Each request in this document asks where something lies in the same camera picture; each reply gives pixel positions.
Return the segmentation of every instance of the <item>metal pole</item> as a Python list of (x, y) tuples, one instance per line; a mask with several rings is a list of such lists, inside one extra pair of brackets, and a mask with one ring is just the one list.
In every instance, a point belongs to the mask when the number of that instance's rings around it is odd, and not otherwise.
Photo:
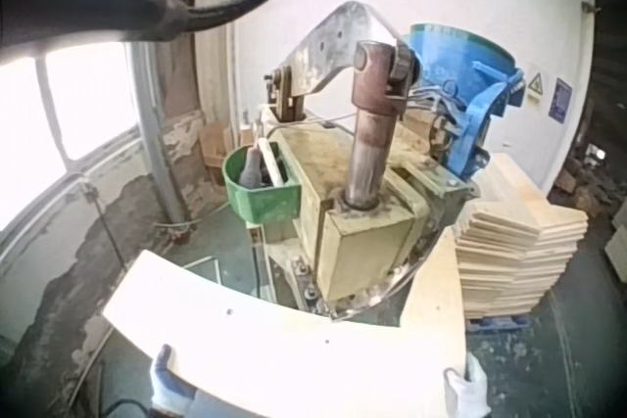
[(158, 119), (162, 109), (155, 45), (133, 42), (126, 45), (126, 55), (134, 85), (134, 104), (139, 118), (144, 153), (148, 169), (157, 186), (160, 203), (172, 223), (189, 221), (189, 211), (174, 180), (164, 151), (164, 141)]
[(353, 104), (359, 110), (344, 189), (351, 208), (377, 206), (396, 120), (407, 104), (406, 97), (395, 96), (389, 84), (394, 59), (393, 46), (375, 41), (360, 42), (355, 53)]

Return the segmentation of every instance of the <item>white glove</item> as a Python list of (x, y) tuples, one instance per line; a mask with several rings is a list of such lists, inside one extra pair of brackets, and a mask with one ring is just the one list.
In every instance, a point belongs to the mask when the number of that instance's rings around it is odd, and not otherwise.
[(453, 369), (444, 371), (447, 413), (450, 418), (483, 418), (492, 411), (488, 406), (488, 377), (470, 352), (466, 369), (468, 381)]
[(153, 406), (171, 415), (185, 416), (194, 401), (196, 388), (169, 372), (168, 360), (171, 353), (172, 348), (163, 345), (150, 366)]

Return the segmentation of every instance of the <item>window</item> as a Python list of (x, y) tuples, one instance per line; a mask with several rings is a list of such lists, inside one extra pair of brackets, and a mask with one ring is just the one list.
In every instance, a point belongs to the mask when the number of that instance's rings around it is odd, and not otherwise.
[(46, 119), (33, 59), (0, 68), (0, 230), (66, 173)]
[[(121, 43), (72, 47), (38, 61), (0, 67), (0, 231), (68, 172), (64, 159), (77, 161), (136, 123)], [(52, 99), (42, 98), (37, 67), (46, 68)], [(56, 115), (67, 157), (46, 111)]]
[(55, 51), (46, 57), (46, 67), (70, 159), (86, 156), (136, 123), (121, 43)]

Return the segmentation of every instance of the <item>yellow warning sign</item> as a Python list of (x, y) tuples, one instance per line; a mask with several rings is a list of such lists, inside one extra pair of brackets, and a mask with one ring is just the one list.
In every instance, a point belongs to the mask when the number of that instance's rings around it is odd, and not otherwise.
[(529, 89), (536, 92), (538, 95), (542, 95), (542, 76), (540, 73), (536, 73), (536, 76), (533, 77), (533, 80), (529, 82)]

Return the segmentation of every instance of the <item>green plastic container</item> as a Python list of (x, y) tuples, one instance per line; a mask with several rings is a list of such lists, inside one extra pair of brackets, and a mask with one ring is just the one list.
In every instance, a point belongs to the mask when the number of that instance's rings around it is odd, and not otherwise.
[[(275, 157), (280, 156), (278, 144), (270, 143)], [(287, 181), (280, 188), (268, 187), (249, 190), (239, 186), (239, 175), (244, 170), (246, 152), (251, 146), (236, 149), (224, 160), (222, 173), (226, 183), (226, 193), (233, 210), (245, 221), (252, 224), (267, 224), (280, 220), (295, 219), (301, 211), (301, 184), (296, 180), (292, 169), (283, 160)]]

